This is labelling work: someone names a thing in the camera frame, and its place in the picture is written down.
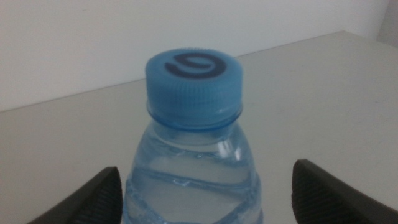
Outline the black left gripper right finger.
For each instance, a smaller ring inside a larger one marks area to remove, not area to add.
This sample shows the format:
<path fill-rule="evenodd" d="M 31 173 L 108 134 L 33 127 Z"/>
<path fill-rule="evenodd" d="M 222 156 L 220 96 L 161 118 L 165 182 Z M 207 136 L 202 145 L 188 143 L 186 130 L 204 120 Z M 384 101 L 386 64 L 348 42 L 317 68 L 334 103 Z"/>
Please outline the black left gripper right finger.
<path fill-rule="evenodd" d="M 397 224 L 397 210 L 331 175 L 307 159 L 292 172 L 292 209 L 303 224 Z"/>

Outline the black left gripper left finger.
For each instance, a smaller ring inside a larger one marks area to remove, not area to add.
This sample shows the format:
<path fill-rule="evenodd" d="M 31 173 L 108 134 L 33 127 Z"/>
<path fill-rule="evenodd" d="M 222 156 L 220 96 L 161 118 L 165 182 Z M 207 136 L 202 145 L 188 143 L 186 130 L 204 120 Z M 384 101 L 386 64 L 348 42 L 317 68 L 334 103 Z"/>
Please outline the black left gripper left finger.
<path fill-rule="evenodd" d="M 117 167 L 106 167 L 29 224 L 120 224 L 123 192 Z"/>

